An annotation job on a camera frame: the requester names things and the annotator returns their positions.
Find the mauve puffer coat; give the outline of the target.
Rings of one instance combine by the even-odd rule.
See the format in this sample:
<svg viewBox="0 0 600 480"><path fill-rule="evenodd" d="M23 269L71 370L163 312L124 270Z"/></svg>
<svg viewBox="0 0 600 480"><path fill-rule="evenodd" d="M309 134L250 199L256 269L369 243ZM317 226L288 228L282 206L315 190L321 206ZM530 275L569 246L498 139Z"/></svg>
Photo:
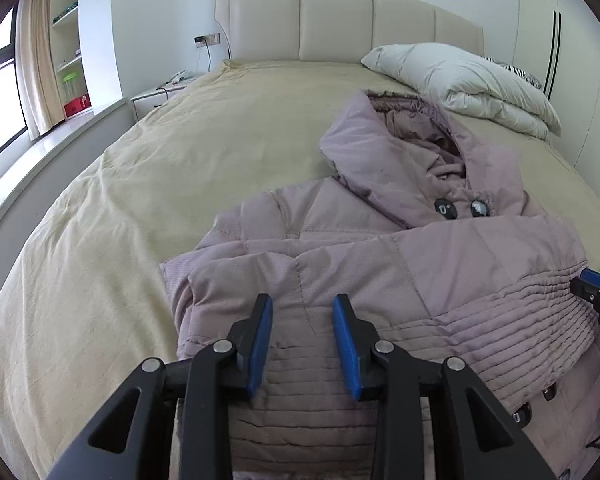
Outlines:
<svg viewBox="0 0 600 480"><path fill-rule="evenodd" d="M376 410L348 393L332 303L347 295L381 337L426 361L459 356L561 479L600 450L600 326L570 292L588 259L566 220L524 190L516 154L419 96L355 96L322 136L328 178L220 214L162 267L180 359L265 292L263 382L230 411L239 479L364 478Z"/></svg>

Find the beige bed with sheet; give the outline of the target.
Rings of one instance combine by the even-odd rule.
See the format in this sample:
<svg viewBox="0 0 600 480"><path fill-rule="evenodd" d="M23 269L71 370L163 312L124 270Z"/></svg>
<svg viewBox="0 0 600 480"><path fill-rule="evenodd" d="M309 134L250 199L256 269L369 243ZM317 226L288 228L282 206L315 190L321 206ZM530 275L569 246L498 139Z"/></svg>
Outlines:
<svg viewBox="0 0 600 480"><path fill-rule="evenodd" d="M0 292L0 456L48 475L143 359L178 360L162 267L251 197L332 175L322 136L360 93L419 96L510 148L522 185L600 270L600 201L545 140L463 116L359 65L228 62L149 113L50 206Z"/></svg>

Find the zebra print pillow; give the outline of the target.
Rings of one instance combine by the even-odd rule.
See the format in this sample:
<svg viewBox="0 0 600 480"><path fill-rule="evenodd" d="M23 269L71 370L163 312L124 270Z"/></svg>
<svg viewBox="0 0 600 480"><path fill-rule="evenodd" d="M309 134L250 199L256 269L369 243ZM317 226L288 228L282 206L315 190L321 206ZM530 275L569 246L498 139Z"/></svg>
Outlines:
<svg viewBox="0 0 600 480"><path fill-rule="evenodd" d="M536 78L532 74L526 72L522 68L519 68L512 64L507 64L507 63L504 63L504 62L501 62L498 60L494 60L494 58L489 58L488 56L485 56L484 59L491 63L494 63L497 66L500 66L501 68L504 68L504 70L508 70L509 72L515 74L516 76L520 77L524 81L527 81L528 84L531 84L532 87L534 87L535 89L538 89L538 90L544 89L542 82L539 81L538 78Z"/></svg>

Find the white folded duvet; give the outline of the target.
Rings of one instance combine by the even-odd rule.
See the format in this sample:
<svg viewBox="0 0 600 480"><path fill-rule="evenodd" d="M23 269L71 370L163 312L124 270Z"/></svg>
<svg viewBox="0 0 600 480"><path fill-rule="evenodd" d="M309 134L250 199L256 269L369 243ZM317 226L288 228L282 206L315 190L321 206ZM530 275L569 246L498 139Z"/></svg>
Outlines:
<svg viewBox="0 0 600 480"><path fill-rule="evenodd" d="M387 44L361 63L446 110L545 140L562 123L546 95L511 70L449 44Z"/></svg>

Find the white wardrobe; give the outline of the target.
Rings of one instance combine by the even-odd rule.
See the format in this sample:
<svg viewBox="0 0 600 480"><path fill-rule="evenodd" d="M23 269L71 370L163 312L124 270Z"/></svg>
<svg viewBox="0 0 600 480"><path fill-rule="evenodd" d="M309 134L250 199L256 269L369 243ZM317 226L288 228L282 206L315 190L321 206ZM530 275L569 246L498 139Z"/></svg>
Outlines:
<svg viewBox="0 0 600 480"><path fill-rule="evenodd" d="M514 64L562 122L550 144L600 198L600 22L584 0L518 0Z"/></svg>

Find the white nightstand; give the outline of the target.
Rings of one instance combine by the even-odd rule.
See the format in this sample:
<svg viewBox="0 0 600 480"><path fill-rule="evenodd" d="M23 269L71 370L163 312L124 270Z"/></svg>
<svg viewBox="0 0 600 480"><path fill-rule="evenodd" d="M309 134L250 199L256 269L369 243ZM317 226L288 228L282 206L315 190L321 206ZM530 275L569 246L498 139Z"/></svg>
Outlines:
<svg viewBox="0 0 600 480"><path fill-rule="evenodd" d="M134 120L139 122L156 108L171 99L187 88L189 84L196 80L195 77L186 78L177 82L169 81L166 84L159 84L157 87L150 88L140 92L130 99Z"/></svg>

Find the red box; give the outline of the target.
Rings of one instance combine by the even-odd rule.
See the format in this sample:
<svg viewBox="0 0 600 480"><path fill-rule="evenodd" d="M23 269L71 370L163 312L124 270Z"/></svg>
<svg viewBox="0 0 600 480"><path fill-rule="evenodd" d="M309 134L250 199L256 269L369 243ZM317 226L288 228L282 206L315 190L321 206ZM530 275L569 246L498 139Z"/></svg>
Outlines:
<svg viewBox="0 0 600 480"><path fill-rule="evenodd" d="M88 110L91 106L90 97L87 93L84 93L82 96L78 96L64 105L65 115L67 118L70 118L84 112L84 110Z"/></svg>

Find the beige curtain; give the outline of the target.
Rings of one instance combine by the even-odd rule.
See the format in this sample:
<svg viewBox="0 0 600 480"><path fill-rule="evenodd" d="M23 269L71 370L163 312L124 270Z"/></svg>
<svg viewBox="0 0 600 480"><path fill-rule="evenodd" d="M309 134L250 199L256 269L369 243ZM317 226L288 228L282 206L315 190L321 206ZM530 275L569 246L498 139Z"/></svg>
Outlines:
<svg viewBox="0 0 600 480"><path fill-rule="evenodd" d="M65 120L50 50L50 0L19 0L15 24L18 92L31 141Z"/></svg>

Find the items on nightstand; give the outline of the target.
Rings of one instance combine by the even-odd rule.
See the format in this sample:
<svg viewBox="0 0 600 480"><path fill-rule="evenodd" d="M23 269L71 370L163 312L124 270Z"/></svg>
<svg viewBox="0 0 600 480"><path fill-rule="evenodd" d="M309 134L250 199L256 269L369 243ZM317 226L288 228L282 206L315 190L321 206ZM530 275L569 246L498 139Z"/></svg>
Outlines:
<svg viewBox="0 0 600 480"><path fill-rule="evenodd" d="M166 82L166 84L170 84L171 86L177 86L178 84L182 84L184 81L188 81L189 79L194 78L195 73L191 70L179 70Z"/></svg>

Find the green container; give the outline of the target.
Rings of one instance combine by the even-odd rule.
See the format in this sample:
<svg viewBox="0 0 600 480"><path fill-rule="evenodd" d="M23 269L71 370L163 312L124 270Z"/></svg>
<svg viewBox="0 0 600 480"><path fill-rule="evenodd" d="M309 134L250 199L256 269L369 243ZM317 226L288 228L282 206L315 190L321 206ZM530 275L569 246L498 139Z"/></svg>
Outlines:
<svg viewBox="0 0 600 480"><path fill-rule="evenodd" d="M79 74L77 72L70 72L62 76L62 91L64 92L66 103L81 95Z"/></svg>

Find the white shelf unit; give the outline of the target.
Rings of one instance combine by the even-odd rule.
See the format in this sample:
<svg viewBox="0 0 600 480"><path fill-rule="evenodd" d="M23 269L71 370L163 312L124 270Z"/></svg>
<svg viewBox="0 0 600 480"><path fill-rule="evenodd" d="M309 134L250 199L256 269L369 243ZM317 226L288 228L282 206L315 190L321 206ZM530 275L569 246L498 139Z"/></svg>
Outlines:
<svg viewBox="0 0 600 480"><path fill-rule="evenodd" d="M50 0L50 52L62 107L66 104L62 91L62 76L79 74L80 93L88 94L79 28L79 0Z"/></svg>

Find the beige padded headboard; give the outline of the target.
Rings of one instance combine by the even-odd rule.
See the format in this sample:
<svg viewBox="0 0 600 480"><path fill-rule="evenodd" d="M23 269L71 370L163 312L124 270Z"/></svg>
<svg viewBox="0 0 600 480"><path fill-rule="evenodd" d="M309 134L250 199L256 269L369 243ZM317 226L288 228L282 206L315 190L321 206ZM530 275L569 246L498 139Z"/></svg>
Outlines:
<svg viewBox="0 0 600 480"><path fill-rule="evenodd" d="M214 0L214 18L238 61L356 63L422 42L484 53L482 27L420 0Z"/></svg>

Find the wall power socket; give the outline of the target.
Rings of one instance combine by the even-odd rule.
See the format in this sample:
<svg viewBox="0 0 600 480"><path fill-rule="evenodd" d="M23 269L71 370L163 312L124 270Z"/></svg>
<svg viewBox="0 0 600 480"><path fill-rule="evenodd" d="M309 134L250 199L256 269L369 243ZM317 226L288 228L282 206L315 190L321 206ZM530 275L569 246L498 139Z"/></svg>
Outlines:
<svg viewBox="0 0 600 480"><path fill-rule="evenodd" d="M194 43L197 47L216 46L221 43L221 34L219 32L214 32L209 35L196 36L194 38Z"/></svg>

